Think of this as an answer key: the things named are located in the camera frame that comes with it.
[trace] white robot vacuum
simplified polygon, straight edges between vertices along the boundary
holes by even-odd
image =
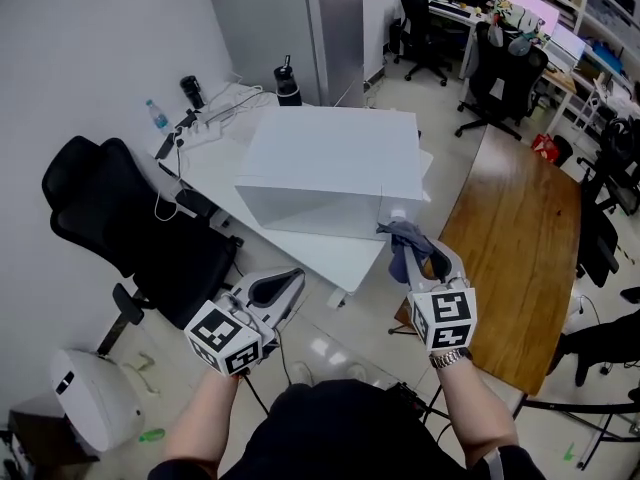
[[[140,402],[117,365],[78,350],[59,350],[51,361],[54,391],[78,433],[104,452],[140,435]]]

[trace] monitor screen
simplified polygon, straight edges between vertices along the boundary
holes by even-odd
[[[584,41],[559,23],[556,25],[551,39],[574,58],[580,59],[582,57],[585,47]]]
[[[558,9],[542,0],[509,0],[509,2],[524,7],[538,15],[545,22],[544,25],[542,25],[542,31],[548,36],[553,34],[553,30],[558,23],[558,17],[560,16]]]

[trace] white cardboard box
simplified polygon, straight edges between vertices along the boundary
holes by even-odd
[[[415,114],[266,108],[235,185],[265,228],[384,240],[424,204]]]

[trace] silver refrigerator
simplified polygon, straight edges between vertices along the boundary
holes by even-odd
[[[273,71],[291,55],[305,103],[362,107],[362,0],[211,0],[233,70],[275,91]]]

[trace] white floor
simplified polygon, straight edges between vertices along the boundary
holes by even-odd
[[[369,92],[367,104],[378,108],[395,108],[415,112],[422,130],[421,147],[435,157],[427,175],[425,188],[433,201],[422,216],[420,224],[428,236],[437,237],[444,227],[456,198],[464,184],[480,145],[484,129],[470,130],[461,138],[454,130],[465,122],[474,120],[469,112],[456,111],[460,82],[452,78],[449,85],[441,87],[428,71],[420,72],[411,82],[402,78],[409,64],[387,66],[387,78]],[[562,131],[568,134],[568,122],[562,123]],[[523,142],[531,142],[540,125],[523,122]],[[577,179],[582,169],[572,158],[565,170]],[[576,282],[576,298],[585,294],[595,303],[601,321],[611,321],[635,310],[620,296],[621,289],[638,285],[640,279],[640,242],[633,233],[632,223],[620,212],[612,221],[620,235],[620,246],[635,260],[635,265],[621,251],[616,257],[620,271],[607,281],[603,289],[597,289],[590,280]],[[237,261],[243,271],[272,266],[295,265],[295,262],[276,250],[249,230],[233,223],[228,233],[246,240]],[[385,251],[366,278],[358,293],[347,300],[338,311],[325,305],[332,288],[312,272],[307,273],[307,285],[296,311],[281,324],[284,354],[287,364],[306,362],[315,379],[340,378],[354,362],[364,365],[369,382],[385,388],[397,381],[406,382],[428,400],[435,393],[437,377],[429,366],[427,353],[421,343],[411,336],[390,336],[387,330],[396,325],[393,315],[406,295],[406,289],[396,284],[387,274],[390,252]],[[237,280],[232,272],[229,281]],[[595,314],[588,302],[585,313],[578,319],[574,330],[596,323]],[[139,352],[156,361],[145,377],[159,395],[149,395],[141,380],[125,370],[138,391],[145,408],[145,430],[163,428],[167,431],[171,422],[180,414],[198,384],[205,366],[190,351],[181,332],[172,328],[155,312],[149,312],[141,326],[129,326],[116,344],[112,357],[120,364],[141,364]],[[573,383],[575,360],[563,359],[558,369],[543,387],[540,398],[562,402],[610,403],[628,402],[626,393],[638,385],[640,371],[625,370],[615,366],[604,377],[594,367],[589,372],[583,388]],[[282,356],[276,351],[257,367],[251,375],[252,382],[270,405],[286,387]],[[487,383],[507,404],[515,406],[519,392],[506,384],[485,375]],[[437,408],[446,409],[442,398]],[[244,447],[264,419],[264,414],[246,385],[240,386],[231,425],[231,435],[222,472],[226,471],[242,455]],[[629,424],[616,421],[614,430],[625,432]],[[438,416],[429,417],[427,426],[432,433],[439,433],[445,421]],[[531,453],[539,468],[549,479],[607,479],[624,480],[638,461],[640,446],[635,444],[602,444],[584,472],[576,469],[593,436],[593,432],[559,414],[524,409],[517,419],[521,444]],[[460,447],[451,430],[440,441],[443,449],[456,460],[462,460]],[[130,442],[102,456],[102,461],[89,473],[94,479],[146,478],[148,471],[160,461],[163,441],[155,443]]]

